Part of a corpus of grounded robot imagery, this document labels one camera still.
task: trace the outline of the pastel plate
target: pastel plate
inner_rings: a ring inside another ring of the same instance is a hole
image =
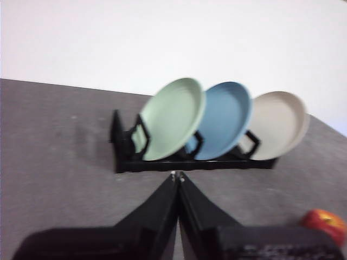
[[[190,78],[176,80],[162,88],[141,111],[150,135],[144,154],[146,161],[168,157],[196,132],[205,109],[205,93],[200,84]],[[132,135],[136,152],[146,144],[140,126]]]
[[[217,158],[237,145],[247,131],[252,111],[252,99],[247,89],[236,82],[224,82],[206,91],[206,108],[198,131],[204,143],[196,160]],[[195,149],[192,137],[185,146],[187,152]]]
[[[251,159],[273,159],[294,148],[309,125],[306,112],[301,99],[288,92],[269,92],[254,99],[249,130],[261,143]],[[244,151],[248,151],[251,145],[246,138],[239,143]]]

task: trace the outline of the blue plate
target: blue plate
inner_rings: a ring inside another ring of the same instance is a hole
[[[204,138],[196,160],[217,158],[237,145],[247,131],[252,111],[252,99],[246,88],[236,82],[224,82],[206,91],[206,108],[198,131]],[[191,137],[187,152],[195,149],[197,140]]]

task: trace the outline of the white plate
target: white plate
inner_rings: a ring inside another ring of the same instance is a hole
[[[282,91],[269,92],[253,101],[249,130],[260,139],[253,160],[268,160],[294,148],[304,137],[309,125],[306,107],[297,96]],[[249,151],[252,143],[243,137],[239,143]]]

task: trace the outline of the green plate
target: green plate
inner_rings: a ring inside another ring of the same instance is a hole
[[[141,117],[151,137],[143,160],[168,157],[196,132],[205,109],[205,93],[200,84],[190,78],[176,80],[162,88],[141,111]],[[146,144],[142,127],[132,135],[136,152]]]

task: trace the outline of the dish rack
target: dish rack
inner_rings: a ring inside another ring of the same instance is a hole
[[[132,134],[141,126],[146,137],[146,144],[139,152],[135,151],[135,145],[131,139]],[[144,161],[143,155],[150,144],[150,134],[140,116],[136,117],[136,122],[130,130],[125,131],[121,122],[118,110],[113,112],[113,119],[110,132],[110,143],[113,145],[115,158],[115,172],[142,172],[142,171],[171,171],[171,170],[215,170],[215,169],[272,169],[278,160],[251,160],[250,157],[260,145],[260,140],[251,131],[246,132],[246,136],[253,142],[252,149],[247,153],[242,153],[239,146],[235,146],[226,154],[213,160],[197,161],[194,156],[199,152],[203,145],[203,136],[197,131],[194,134],[198,141],[198,145],[191,153],[187,153],[182,147],[175,154],[161,160]]]

